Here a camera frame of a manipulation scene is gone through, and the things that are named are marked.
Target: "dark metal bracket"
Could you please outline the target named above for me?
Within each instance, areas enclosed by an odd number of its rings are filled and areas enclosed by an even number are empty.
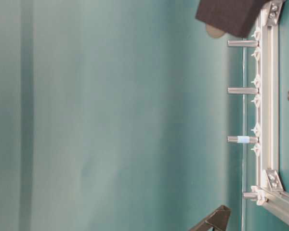
[[[213,228],[214,231],[226,231],[230,214],[230,208],[222,205],[207,215],[189,231],[208,231],[211,228]]]

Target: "black foam pad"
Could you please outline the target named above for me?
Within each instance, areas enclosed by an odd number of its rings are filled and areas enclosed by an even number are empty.
[[[246,38],[261,8],[270,0],[201,0],[196,19],[231,35]]]

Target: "aluminum frame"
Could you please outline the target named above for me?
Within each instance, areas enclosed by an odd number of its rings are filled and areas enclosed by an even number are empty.
[[[259,95],[256,95],[256,122],[259,144],[256,153],[256,185],[264,193],[265,209],[289,224],[289,193],[274,192],[268,184],[266,170],[279,171],[279,31],[278,23],[268,23],[268,9],[272,4],[281,7],[283,0],[267,3],[257,22],[255,38],[259,40],[256,58],[256,79]]]

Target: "metal standoff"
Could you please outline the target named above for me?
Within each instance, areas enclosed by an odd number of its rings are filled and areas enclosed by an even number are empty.
[[[228,143],[258,143],[259,139],[252,136],[228,136]]]
[[[244,200],[257,200],[258,199],[258,194],[255,192],[244,192],[243,193],[243,199]]]
[[[257,88],[228,88],[228,94],[258,94]]]
[[[253,40],[228,40],[228,47],[258,47],[259,42]]]

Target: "metal bolt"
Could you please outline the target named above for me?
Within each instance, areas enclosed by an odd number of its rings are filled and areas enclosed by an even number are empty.
[[[271,13],[269,14],[269,18],[273,19],[273,18],[275,18],[275,17],[276,17],[276,13],[275,13],[275,12],[271,12]]]
[[[269,179],[272,180],[272,181],[274,181],[274,180],[276,180],[276,177],[275,177],[274,175],[270,174],[270,175],[269,175]]]
[[[276,12],[276,11],[278,11],[278,6],[272,5],[271,12]]]
[[[278,184],[275,183],[275,182],[273,182],[273,183],[272,183],[272,187],[273,187],[273,188],[277,188],[277,187],[278,187]]]

